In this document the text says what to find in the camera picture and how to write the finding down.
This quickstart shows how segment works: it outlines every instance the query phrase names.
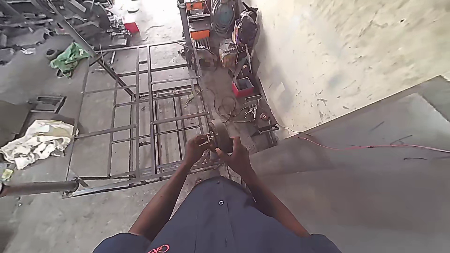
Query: electric cable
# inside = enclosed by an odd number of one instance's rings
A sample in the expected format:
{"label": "electric cable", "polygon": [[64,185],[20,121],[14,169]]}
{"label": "electric cable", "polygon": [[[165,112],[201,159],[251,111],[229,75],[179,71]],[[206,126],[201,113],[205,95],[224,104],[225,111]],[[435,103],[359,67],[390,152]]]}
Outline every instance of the electric cable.
{"label": "electric cable", "polygon": [[[233,111],[236,109],[236,105],[237,105],[237,102],[236,102],[236,100],[234,99],[233,96],[227,95],[227,96],[223,97],[223,98],[222,98],[222,101],[221,101],[221,104],[219,105],[219,107],[216,107],[216,94],[215,94],[214,91],[212,91],[211,89],[206,88],[205,90],[209,90],[209,91],[212,93],[212,96],[213,96],[212,105],[214,106],[214,109],[216,109],[217,114],[219,114],[220,116],[227,116],[227,117],[228,117],[227,120],[226,120],[224,123],[227,123],[228,121],[231,121],[231,122],[234,122],[234,123],[247,123],[247,122],[249,122],[249,121],[232,121],[232,120],[230,120],[231,117],[236,117],[236,116],[238,116],[238,115],[241,113],[241,111],[243,111],[245,108],[247,108],[247,107],[243,107],[242,109],[239,110],[238,113],[236,113],[235,115],[233,115]],[[226,98],[231,98],[231,99],[232,99],[232,101],[233,101],[233,106],[232,106],[232,109],[229,110],[229,113],[221,113],[221,112],[220,112],[220,109],[221,109],[221,108],[225,108],[224,100],[225,100]]]}
{"label": "electric cable", "polygon": [[222,37],[227,38],[230,28],[234,26],[236,2],[234,0],[212,0],[212,28]]}
{"label": "electric cable", "polygon": [[427,147],[427,146],[420,146],[420,145],[411,145],[411,144],[391,144],[391,145],[371,145],[371,146],[353,146],[353,147],[348,147],[348,148],[344,148],[344,149],[337,149],[337,148],[331,148],[331,147],[327,147],[327,146],[323,146],[320,145],[316,142],[313,142],[310,139],[307,139],[305,137],[297,137],[299,139],[304,139],[307,141],[310,141],[318,146],[321,146],[323,148],[326,149],[332,149],[332,150],[338,150],[338,151],[343,151],[343,150],[352,150],[352,149],[371,149],[371,148],[387,148],[387,147],[413,147],[413,148],[421,148],[421,149],[428,149],[428,150],[433,150],[433,151],[439,151],[439,152],[444,152],[444,153],[450,153],[450,150],[445,150],[445,149],[436,149],[436,148],[431,148],[431,147]]}

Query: debris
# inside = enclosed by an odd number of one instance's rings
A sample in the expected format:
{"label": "debris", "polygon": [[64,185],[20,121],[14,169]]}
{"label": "debris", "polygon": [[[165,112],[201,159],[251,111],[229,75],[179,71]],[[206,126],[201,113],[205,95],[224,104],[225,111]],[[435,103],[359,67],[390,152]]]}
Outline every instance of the debris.
{"label": "debris", "polygon": [[1,175],[0,180],[2,181],[8,180],[12,176],[13,172],[14,171],[10,169],[3,170],[3,174]]}
{"label": "debris", "polygon": [[78,43],[72,42],[64,52],[50,62],[52,68],[59,68],[63,75],[70,78],[78,63],[89,54]]}
{"label": "debris", "polygon": [[22,48],[22,50],[20,50],[22,53],[24,54],[35,54],[36,53],[36,48]]}
{"label": "debris", "polygon": [[56,120],[35,120],[25,136],[0,148],[5,160],[21,170],[36,160],[50,155],[63,156],[72,139],[73,126]]}

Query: wheel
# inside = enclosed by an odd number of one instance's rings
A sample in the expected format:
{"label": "wheel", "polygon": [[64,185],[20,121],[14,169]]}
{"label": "wheel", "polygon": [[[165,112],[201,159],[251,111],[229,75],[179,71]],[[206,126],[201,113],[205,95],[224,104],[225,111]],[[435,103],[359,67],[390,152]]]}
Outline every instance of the wheel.
{"label": "wheel", "polygon": [[208,124],[208,129],[214,140],[214,149],[220,148],[225,153],[233,152],[233,140],[228,135],[228,130],[220,119],[211,120]]}

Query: concrete wall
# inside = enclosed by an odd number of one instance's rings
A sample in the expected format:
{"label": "concrete wall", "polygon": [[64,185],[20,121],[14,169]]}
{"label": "concrete wall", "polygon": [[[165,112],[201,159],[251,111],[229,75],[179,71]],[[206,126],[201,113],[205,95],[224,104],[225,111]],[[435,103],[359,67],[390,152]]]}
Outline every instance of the concrete wall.
{"label": "concrete wall", "polygon": [[448,0],[249,3],[260,10],[257,73],[279,123],[295,131],[449,70]]}

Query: steel bar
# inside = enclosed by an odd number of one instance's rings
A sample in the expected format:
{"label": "steel bar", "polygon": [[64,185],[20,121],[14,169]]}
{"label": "steel bar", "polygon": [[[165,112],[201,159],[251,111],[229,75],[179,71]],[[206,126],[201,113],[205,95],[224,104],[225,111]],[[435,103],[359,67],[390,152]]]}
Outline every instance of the steel bar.
{"label": "steel bar", "polygon": [[195,117],[201,117],[201,116],[205,116],[208,115],[208,112],[201,112],[201,113],[193,113],[193,114],[186,114],[183,116],[178,116],[178,117],[170,117],[170,118],[164,118],[164,119],[158,119],[153,121],[153,124],[163,124],[163,123],[167,123],[167,122],[174,122],[177,120],[184,120],[184,119],[189,119],[189,118],[195,118]]}
{"label": "steel bar", "polygon": [[[183,115],[183,105],[181,104],[181,98],[178,98],[178,106],[180,108],[180,116],[182,116]],[[183,129],[185,128],[184,120],[181,121],[181,127]],[[186,136],[186,130],[183,130],[183,141],[184,141],[184,146],[186,146],[186,142],[188,141],[187,136]]]}
{"label": "steel bar", "polygon": [[69,155],[69,164],[67,166],[66,181],[68,180],[68,177],[69,177],[70,164],[72,162],[72,155],[73,155],[73,145],[74,145],[74,142],[75,142],[75,135],[77,134],[77,131],[78,131],[78,124],[80,122],[81,108],[83,106],[83,100],[84,100],[84,96],[85,96],[84,92],[86,90],[88,74],[89,74],[89,65],[86,64],[86,72],[85,72],[85,76],[83,78],[83,84],[81,85],[80,106],[78,107],[78,110],[76,112],[75,123],[73,124],[72,138],[70,140],[70,143],[68,145],[68,150],[67,150],[67,154]]}
{"label": "steel bar", "polygon": [[[164,91],[172,91],[172,90],[183,90],[183,89],[187,89],[190,88],[191,85],[183,85],[183,86],[177,86],[177,87],[172,87],[172,88],[166,88],[166,89],[160,89],[160,90],[154,90],[154,92],[164,92]],[[141,97],[148,97],[149,93],[148,92],[141,92],[139,93],[139,96]]]}
{"label": "steel bar", "polygon": [[[186,96],[186,95],[190,95],[190,94],[192,94],[191,91],[189,91],[189,92],[181,92],[181,93],[175,93],[175,94],[161,96],[161,97],[153,97],[153,100],[170,99],[170,98]],[[139,101],[135,100],[135,101],[131,101],[131,102],[125,102],[125,103],[116,104],[116,107],[127,106],[127,105],[131,105],[131,104],[136,104],[136,103],[146,103],[146,102],[149,102],[149,101],[150,101],[150,99],[142,99],[142,100],[139,100]]]}
{"label": "steel bar", "polygon": [[85,133],[85,134],[82,134],[82,135],[75,136],[75,139],[78,140],[78,139],[82,139],[82,138],[99,136],[99,135],[109,134],[109,133],[113,133],[113,132],[120,132],[120,131],[123,131],[123,130],[132,129],[132,128],[136,128],[136,125],[121,126],[121,127],[115,127],[115,128],[95,131],[95,132],[91,132],[91,133]]}
{"label": "steel bar", "polygon": [[[187,66],[188,66],[187,63],[183,63],[183,64],[178,64],[178,65],[154,68],[151,71],[152,72],[157,72],[157,71],[169,70],[169,69],[174,69],[174,68],[183,68],[183,67],[187,67]],[[147,69],[139,70],[139,74],[145,74],[145,73],[148,73],[148,72],[149,71]],[[134,76],[136,73],[137,73],[137,71],[125,72],[125,73],[117,74],[117,76],[118,77],[128,77],[128,76]]]}
{"label": "steel bar", "polygon": [[159,46],[159,45],[169,45],[169,44],[175,44],[175,43],[180,43],[183,42],[184,40],[176,40],[176,41],[168,41],[168,42],[162,42],[162,43],[157,43],[157,44],[145,44],[145,45],[134,45],[134,46],[125,46],[125,47],[118,47],[118,48],[111,48],[111,49],[106,49],[106,50],[102,50],[102,52],[113,52],[113,51],[120,51],[120,50],[127,50],[127,49],[137,49],[137,48],[146,48],[146,47],[151,47],[151,46]]}
{"label": "steel bar", "polygon": [[[158,120],[158,111],[159,111],[158,110],[158,102],[154,101],[153,103],[154,103],[153,108],[155,109],[155,111],[153,112],[154,116],[155,116],[155,120]],[[155,128],[156,128],[156,132],[159,132],[159,125],[158,124],[155,125]],[[157,150],[157,153],[158,153],[157,154],[157,161],[158,161],[157,165],[161,165],[161,161],[162,161],[161,138],[159,137],[159,135],[155,135],[155,137],[156,137],[156,142],[154,142],[152,144],[156,145],[156,150]]]}
{"label": "steel bar", "polygon": [[[198,172],[203,172],[203,171],[207,171],[210,169],[215,169],[217,166],[219,166],[220,164],[213,164],[210,166],[206,166],[206,167],[200,167],[200,168],[196,168],[196,169],[191,169],[191,171],[189,171],[188,174],[194,174],[194,173],[198,173]],[[96,194],[96,193],[104,193],[104,192],[109,192],[109,191],[115,191],[115,190],[124,190],[124,189],[129,189],[131,187],[135,187],[135,186],[142,186],[142,185],[146,185],[146,184],[151,184],[154,182],[159,182],[159,181],[163,181],[163,180],[167,180],[169,179],[172,175],[173,175],[173,171],[171,171],[170,173],[168,173],[168,175],[166,175],[166,173],[163,173],[164,175],[162,175],[162,177],[157,177],[157,178],[151,178],[151,179],[139,179],[139,180],[133,180],[133,183],[137,183],[137,184],[133,184],[132,186],[123,186],[128,184],[130,181],[120,181],[117,182],[117,185],[104,185],[104,186],[100,186],[100,187],[96,187],[96,188],[90,188],[90,189],[84,189],[84,190],[80,190],[80,191],[76,191],[71,193],[68,196],[63,196],[63,198],[72,198],[72,197],[79,197],[79,196],[84,196],[84,195],[89,195],[89,194]]]}
{"label": "steel bar", "polygon": [[153,123],[153,88],[152,88],[152,59],[151,59],[151,53],[150,53],[150,46],[147,47],[147,84],[148,84],[148,93],[151,94],[151,96],[149,96],[150,101],[148,102],[149,104],[149,119],[150,119],[150,141],[152,142],[152,145],[150,146],[150,153],[152,155],[152,164],[153,164],[153,168],[155,170],[155,174],[157,173],[157,169],[156,169],[156,154],[155,154],[155,127],[154,127],[154,123]]}
{"label": "steel bar", "polygon": [[[136,56],[136,70],[139,70],[139,49],[136,49],[137,51],[137,56]],[[139,94],[139,75],[136,75],[136,94]],[[136,104],[135,104],[135,109],[136,109],[136,130],[135,130],[135,156],[136,156],[136,177],[140,177],[140,146],[139,146],[139,111],[140,111],[140,106],[139,106],[139,95],[136,96]]]}
{"label": "steel bar", "polygon": [[[197,128],[197,125],[195,125],[195,126],[188,126],[188,127],[184,127],[184,128],[180,128],[180,129],[167,130],[167,131],[155,133],[155,135],[156,136],[160,136],[160,135],[165,135],[165,134],[176,133],[176,132],[179,132],[179,131],[191,130],[191,129],[195,129],[195,128]],[[148,137],[150,137],[150,135],[140,136],[139,138],[142,139],[142,138],[148,138]],[[130,140],[134,140],[134,137],[128,138],[128,139],[122,139],[122,140],[114,140],[114,141],[112,141],[112,143],[116,144],[116,143],[126,142],[126,141],[130,141]]]}
{"label": "steel bar", "polygon": [[[220,164],[219,162],[202,163],[202,164],[199,164],[199,165],[192,166],[191,170],[200,169],[200,168],[204,168],[204,167],[208,167],[208,166],[215,166],[215,165],[219,165],[219,164]],[[129,185],[129,184],[139,183],[141,181],[152,180],[152,179],[155,179],[155,178],[158,178],[158,177],[170,176],[179,167],[180,167],[180,165],[176,166],[173,170],[162,172],[162,173],[158,173],[158,174],[145,175],[145,176],[143,174],[142,177],[140,177],[140,178],[134,178],[134,179],[130,179],[130,180],[123,180],[123,181],[115,182],[115,183],[112,183],[112,184],[109,184],[109,185],[103,185],[103,186],[95,187],[95,188],[93,188],[91,190],[95,190],[95,191],[104,190],[104,189],[114,188],[114,187],[118,187],[118,186],[122,186],[122,185]],[[85,190],[80,190],[80,191],[78,191],[76,193],[80,194],[83,191],[85,191]]]}
{"label": "steel bar", "polygon": [[177,78],[177,79],[169,79],[169,80],[162,80],[162,81],[153,81],[152,84],[158,84],[158,83],[167,83],[167,82],[175,82],[175,81],[186,81],[191,79],[197,79],[198,76],[195,77],[183,77],[183,78]]}
{"label": "steel bar", "polygon": [[99,93],[99,92],[111,91],[111,90],[114,90],[117,92],[117,90],[123,90],[123,89],[134,88],[134,87],[136,87],[136,85],[127,85],[127,86],[114,87],[114,88],[103,89],[103,90],[86,91],[85,94]]}
{"label": "steel bar", "polygon": [[[182,161],[176,161],[176,162],[171,162],[171,163],[165,163],[165,164],[161,164],[161,165],[157,165],[156,168],[160,169],[160,170],[167,170],[167,169],[171,169],[171,168],[175,168],[177,166],[179,166],[181,164]],[[149,172],[152,171],[152,168],[145,168],[142,169],[141,172],[142,174],[148,174]],[[125,173],[120,173],[120,174],[116,174],[116,175],[112,175],[111,179],[117,179],[119,177],[123,177],[123,176],[129,176],[129,175],[133,175],[134,172],[125,172]]]}
{"label": "steel bar", "polygon": [[[117,88],[117,81],[114,82],[114,88]],[[114,89],[114,97],[112,99],[112,116],[111,116],[111,128],[114,128],[114,121],[116,119],[116,102],[117,102],[117,89]],[[111,162],[113,159],[113,140],[114,132],[109,134],[109,146],[108,146],[108,161],[107,161],[107,174],[111,175]]]}
{"label": "steel bar", "polygon": [[5,185],[1,183],[0,197],[22,196],[49,192],[74,192],[78,189],[76,181],[33,182],[18,185]]}
{"label": "steel bar", "polygon": [[[175,98],[172,98],[173,101],[173,112],[175,113],[175,117],[177,117],[176,113],[176,105],[175,105]],[[175,121],[176,128],[178,129],[178,121]],[[183,152],[181,151],[181,141],[180,141],[180,133],[176,133],[176,138],[178,140],[178,153],[180,154],[180,160],[183,160]]]}
{"label": "steel bar", "polygon": [[109,61],[109,64],[113,64],[113,63],[114,63],[114,58],[116,57],[116,52],[117,52],[117,51],[114,51],[114,52],[112,53],[112,55],[111,55],[111,60]]}

